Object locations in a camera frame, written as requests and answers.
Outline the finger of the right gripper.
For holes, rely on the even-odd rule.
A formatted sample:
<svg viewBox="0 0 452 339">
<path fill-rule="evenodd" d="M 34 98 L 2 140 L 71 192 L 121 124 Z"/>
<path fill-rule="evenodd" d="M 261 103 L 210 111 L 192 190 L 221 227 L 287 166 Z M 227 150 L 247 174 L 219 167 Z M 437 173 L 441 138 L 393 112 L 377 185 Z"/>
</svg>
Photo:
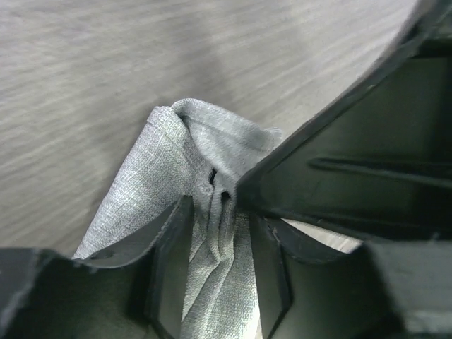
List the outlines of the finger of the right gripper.
<svg viewBox="0 0 452 339">
<path fill-rule="evenodd" d="M 239 204 L 352 237 L 451 238 L 451 2 L 239 182 Z"/>
</svg>

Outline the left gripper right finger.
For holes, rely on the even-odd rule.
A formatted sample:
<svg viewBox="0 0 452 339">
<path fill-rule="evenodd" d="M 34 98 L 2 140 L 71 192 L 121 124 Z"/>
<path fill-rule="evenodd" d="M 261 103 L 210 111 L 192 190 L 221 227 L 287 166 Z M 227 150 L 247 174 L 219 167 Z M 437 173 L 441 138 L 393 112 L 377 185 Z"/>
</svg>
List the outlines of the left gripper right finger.
<svg viewBox="0 0 452 339">
<path fill-rule="evenodd" d="M 264 338 L 450 338 L 451 243 L 345 254 L 279 219 L 249 221 Z"/>
</svg>

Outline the grey cloth napkin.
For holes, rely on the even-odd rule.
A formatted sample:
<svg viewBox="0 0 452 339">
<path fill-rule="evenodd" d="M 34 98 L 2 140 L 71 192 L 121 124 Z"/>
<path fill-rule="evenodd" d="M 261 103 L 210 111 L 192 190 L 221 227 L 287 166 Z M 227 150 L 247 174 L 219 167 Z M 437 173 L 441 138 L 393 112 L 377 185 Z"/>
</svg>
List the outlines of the grey cloth napkin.
<svg viewBox="0 0 452 339">
<path fill-rule="evenodd" d="M 89 257 L 150 222 L 179 196 L 191 196 L 182 337 L 253 338 L 258 300 L 249 219 L 237 208 L 237 183 L 281 140 L 278 129 L 263 129 L 201 100 L 154 108 L 75 257 Z"/>
</svg>

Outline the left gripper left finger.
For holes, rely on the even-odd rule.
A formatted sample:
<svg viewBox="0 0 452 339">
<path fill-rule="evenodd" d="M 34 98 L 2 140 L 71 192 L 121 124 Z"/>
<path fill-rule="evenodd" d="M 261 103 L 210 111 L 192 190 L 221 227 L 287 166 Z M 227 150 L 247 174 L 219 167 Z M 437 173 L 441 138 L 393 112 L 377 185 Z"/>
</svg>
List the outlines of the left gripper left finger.
<svg viewBox="0 0 452 339">
<path fill-rule="evenodd" d="M 85 259 L 1 250 L 2 338 L 178 338 L 194 204 L 182 196 Z"/>
</svg>

